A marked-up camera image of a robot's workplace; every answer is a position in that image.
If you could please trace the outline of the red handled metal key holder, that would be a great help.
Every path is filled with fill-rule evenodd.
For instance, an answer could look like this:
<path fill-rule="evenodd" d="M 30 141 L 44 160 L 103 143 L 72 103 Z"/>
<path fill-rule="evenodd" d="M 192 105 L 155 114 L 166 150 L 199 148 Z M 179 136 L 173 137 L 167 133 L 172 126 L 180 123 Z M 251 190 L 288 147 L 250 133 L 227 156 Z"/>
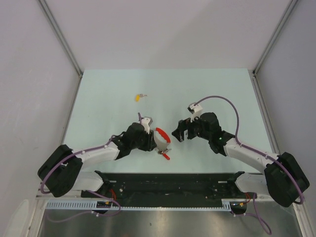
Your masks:
<path fill-rule="evenodd" d="M 168 147 L 171 144 L 171 139 L 165 131 L 156 127 L 154 130 L 154 142 L 158 153 L 166 154 L 168 152 Z"/>

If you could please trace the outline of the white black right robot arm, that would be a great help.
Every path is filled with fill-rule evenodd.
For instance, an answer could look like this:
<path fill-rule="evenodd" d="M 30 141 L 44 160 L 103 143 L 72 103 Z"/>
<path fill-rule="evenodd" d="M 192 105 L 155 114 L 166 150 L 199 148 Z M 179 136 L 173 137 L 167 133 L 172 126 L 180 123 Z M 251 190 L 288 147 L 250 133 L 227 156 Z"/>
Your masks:
<path fill-rule="evenodd" d="M 256 193 L 270 196 L 279 205 L 289 207 L 302 201 L 303 192 L 310 186 L 292 154 L 262 152 L 237 142 L 235 135 L 221 128 L 214 113 L 180 120 L 172 135 L 179 142 L 196 137 L 204 139 L 214 153 L 235 158 L 258 171 L 258 174 L 239 171 L 233 176 L 228 185 L 228 193 L 233 198 L 244 193 Z"/>

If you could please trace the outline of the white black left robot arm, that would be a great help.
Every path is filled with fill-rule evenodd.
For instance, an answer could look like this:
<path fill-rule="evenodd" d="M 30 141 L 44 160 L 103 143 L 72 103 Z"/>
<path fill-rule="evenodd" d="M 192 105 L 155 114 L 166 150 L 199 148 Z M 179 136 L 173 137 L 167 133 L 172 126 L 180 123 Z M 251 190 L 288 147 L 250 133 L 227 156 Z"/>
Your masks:
<path fill-rule="evenodd" d="M 155 131 L 146 130 L 140 123 L 132 123 L 126 131 L 113 135 L 97 147 L 74 151 L 66 144 L 58 146 L 38 170 L 40 192 L 59 198 L 70 190 L 89 190 L 102 198 L 108 194 L 109 185 L 93 172 L 84 175 L 84 168 L 106 161 L 115 161 L 138 149 L 151 152 L 157 147 Z"/>

